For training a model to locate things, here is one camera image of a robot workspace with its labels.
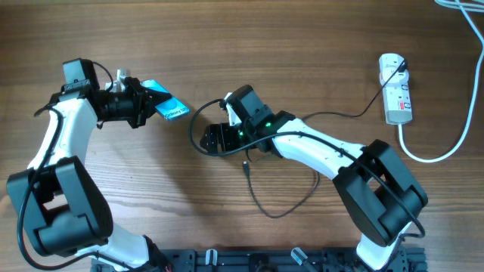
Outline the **turquoise screen Galaxy smartphone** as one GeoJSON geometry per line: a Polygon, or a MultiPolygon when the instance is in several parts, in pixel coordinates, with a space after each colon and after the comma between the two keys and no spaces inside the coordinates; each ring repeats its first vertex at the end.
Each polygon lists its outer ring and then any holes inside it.
{"type": "MultiPolygon", "coordinates": [[[[170,94],[169,91],[154,79],[144,80],[141,82],[141,85],[154,91],[155,94],[170,94]]],[[[168,121],[180,119],[190,113],[190,109],[174,95],[170,99],[156,104],[154,109],[168,121]]]]}

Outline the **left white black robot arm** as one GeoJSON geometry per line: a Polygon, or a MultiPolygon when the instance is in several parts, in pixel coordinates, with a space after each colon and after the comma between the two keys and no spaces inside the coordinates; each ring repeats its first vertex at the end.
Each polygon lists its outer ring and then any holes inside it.
{"type": "Polygon", "coordinates": [[[66,82],[44,106],[50,120],[44,140],[27,169],[6,183],[17,213],[17,244],[25,261],[45,266],[34,255],[61,256],[65,265],[84,258],[116,271],[170,271],[172,264],[144,235],[113,222],[110,207],[85,169],[92,132],[105,122],[139,128],[171,98],[131,76],[102,89],[98,63],[76,58],[63,64],[66,82]]]}

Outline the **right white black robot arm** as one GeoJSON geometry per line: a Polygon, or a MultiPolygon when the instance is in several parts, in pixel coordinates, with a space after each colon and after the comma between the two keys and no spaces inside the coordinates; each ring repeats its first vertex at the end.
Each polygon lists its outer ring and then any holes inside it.
{"type": "Polygon", "coordinates": [[[389,267],[398,247],[410,237],[411,224],[419,230],[415,238],[425,236],[417,217],[428,203],[427,194],[388,143],[349,143],[311,128],[287,111],[273,113],[251,85],[215,102],[228,121],[208,125],[194,147],[207,156],[258,149],[300,162],[332,180],[361,232],[355,249],[358,267],[389,267]]]}

